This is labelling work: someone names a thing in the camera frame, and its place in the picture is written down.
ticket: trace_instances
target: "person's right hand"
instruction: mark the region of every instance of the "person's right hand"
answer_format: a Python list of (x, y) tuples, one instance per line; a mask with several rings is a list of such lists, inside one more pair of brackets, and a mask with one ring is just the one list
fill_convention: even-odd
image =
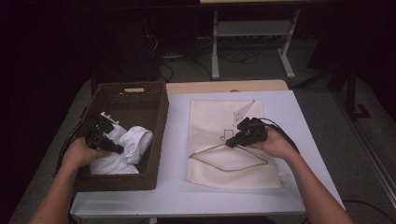
[(277, 157), (285, 161), (290, 159), (291, 156), (298, 154), (281, 133), (270, 127), (265, 127), (265, 130), (267, 131), (267, 140), (265, 142), (250, 145), (250, 147), (263, 150), (270, 156)]

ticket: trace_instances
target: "white cloth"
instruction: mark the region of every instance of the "white cloth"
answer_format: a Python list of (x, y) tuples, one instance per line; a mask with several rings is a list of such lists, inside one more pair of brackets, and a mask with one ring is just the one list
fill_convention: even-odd
[(134, 126), (120, 139), (128, 164), (138, 164), (151, 143), (153, 134), (140, 126)]
[(113, 125), (115, 129), (107, 137), (115, 144), (124, 148), (121, 154), (112, 153), (108, 157), (98, 158), (90, 163), (92, 175), (122, 175), (139, 174), (134, 166), (138, 164), (152, 141), (151, 131), (134, 126), (126, 132), (121, 126)]
[[(229, 132), (233, 135), (239, 132), (233, 126), (233, 112), (250, 102), (191, 101), (188, 160), (188, 179), (191, 182), (220, 189), (281, 187), (274, 159), (271, 156), (253, 148), (247, 148), (251, 152), (247, 153), (236, 147), (229, 148), (222, 145), (227, 140), (222, 138), (223, 136)], [(247, 117), (264, 117), (262, 101), (254, 104)], [(220, 147), (204, 151), (218, 145)]]

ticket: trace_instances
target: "metal stand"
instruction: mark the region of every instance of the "metal stand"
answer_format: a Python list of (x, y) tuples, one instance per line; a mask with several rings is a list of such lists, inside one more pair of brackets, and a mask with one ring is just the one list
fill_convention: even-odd
[(300, 9), (298, 8), (294, 11), (291, 20), (218, 21), (218, 12), (215, 11), (213, 19), (212, 78), (215, 80), (219, 79), (218, 36), (242, 35), (284, 35), (286, 37), (285, 44), (277, 52), (288, 78), (295, 78), (287, 53), (299, 14)]

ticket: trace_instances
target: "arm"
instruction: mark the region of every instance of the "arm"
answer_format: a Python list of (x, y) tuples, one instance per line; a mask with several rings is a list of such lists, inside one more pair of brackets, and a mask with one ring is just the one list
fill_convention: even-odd
[(268, 138), (265, 142), (254, 144), (252, 147), (285, 160), (294, 174), (310, 222), (353, 223), (348, 213), (320, 183), (303, 157), (288, 141), (271, 128), (267, 128), (267, 133)]
[(70, 144), (58, 174), (30, 223), (68, 223), (70, 198), (78, 169), (110, 154), (108, 151), (88, 148), (83, 138)]

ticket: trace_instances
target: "dark background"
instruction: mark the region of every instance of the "dark background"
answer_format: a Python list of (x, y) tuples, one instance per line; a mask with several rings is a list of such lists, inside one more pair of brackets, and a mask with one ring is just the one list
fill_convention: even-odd
[[(196, 36), (210, 35), (212, 18), (204, 10), (88, 15), (66, 1), (7, 0), (0, 10), (7, 106), (0, 222), (7, 223), (81, 85), (89, 78), (93, 86), (156, 79), (158, 60), (145, 35), (156, 35), (165, 45), (191, 45)], [(395, 26), (387, 1), (312, 6), (302, 10), (294, 38), (318, 38), (312, 67), (353, 65), (396, 119)]]

